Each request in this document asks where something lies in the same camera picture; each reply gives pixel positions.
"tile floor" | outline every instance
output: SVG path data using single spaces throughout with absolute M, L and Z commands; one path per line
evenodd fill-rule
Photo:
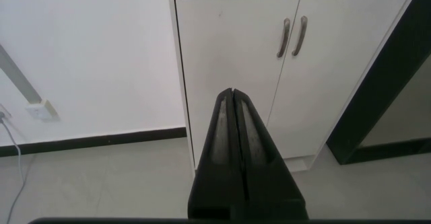
M 16 157 L 0 158 L 0 223 L 20 187 Z M 187 218 L 192 184 L 186 139 L 23 157 L 27 185 L 11 219 Z M 340 166 L 324 148 L 293 173 L 312 219 L 431 219 L 431 154 Z

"cable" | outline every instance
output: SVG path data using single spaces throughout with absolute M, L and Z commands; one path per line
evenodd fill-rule
M 20 197 L 20 194 L 21 194 L 22 190 L 24 189 L 24 186 L 26 185 L 26 180 L 27 179 L 24 178 L 24 175 L 22 174 L 22 168 L 21 168 L 21 149 L 20 149 L 20 147 L 18 147 L 18 144 L 16 144 L 15 139 L 13 139 L 11 131 L 9 130 L 9 128 L 7 127 L 7 125 L 4 123 L 3 118 L 4 118 L 4 113 L 0 112 L 0 123 L 5 127 L 5 129 L 7 131 L 7 134 L 9 135 L 10 139 L 12 140 L 12 143 L 15 145 L 16 149 L 18 150 L 18 168 L 20 170 L 20 176 L 21 176 L 21 181 L 22 181 L 21 189 L 18 192 L 18 194 L 16 195 L 15 200 L 13 200 L 13 203 L 11 205 L 11 209 L 10 209 L 9 213 L 7 214 L 6 224 L 9 224 L 9 222 L 11 221 L 11 216 L 12 216 L 13 208 L 15 207 L 15 203 L 16 203 L 18 197 Z

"cabinet handle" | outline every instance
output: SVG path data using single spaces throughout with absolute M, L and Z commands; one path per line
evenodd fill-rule
M 296 43 L 295 50 L 293 50 L 293 52 L 292 52 L 292 55 L 294 55 L 294 56 L 298 55 L 299 50 L 301 50 L 302 42 L 304 41 L 304 37 L 305 37 L 305 31 L 307 31 L 307 22 L 308 22 L 308 18 L 306 16 L 302 16 L 301 17 L 301 29 L 300 29 L 300 33 L 299 33 L 299 39 L 298 39 L 298 42 Z
M 289 39 L 289 31 L 290 31 L 290 20 L 289 18 L 284 19 L 283 26 L 283 37 L 281 38 L 280 49 L 277 52 L 277 58 L 281 58 L 286 50 L 286 46 L 288 44 Z

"cabinet door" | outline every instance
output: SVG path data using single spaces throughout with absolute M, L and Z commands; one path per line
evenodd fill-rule
M 267 122 L 284 55 L 284 20 L 299 0 L 176 0 L 191 139 L 199 163 L 217 95 L 248 94 Z
M 300 0 L 267 125 L 282 157 L 318 152 L 405 1 Z

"electrical outlet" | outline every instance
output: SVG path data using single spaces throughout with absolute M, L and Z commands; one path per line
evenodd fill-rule
M 11 114 L 6 110 L 6 108 L 3 107 L 2 104 L 0 104 L 0 112 L 5 113 L 5 118 L 6 119 L 9 119 L 9 118 L 12 117 Z
M 57 113 L 55 112 L 51 103 L 48 100 L 43 100 L 39 104 L 29 104 L 26 110 L 35 119 L 50 120 L 53 119 Z

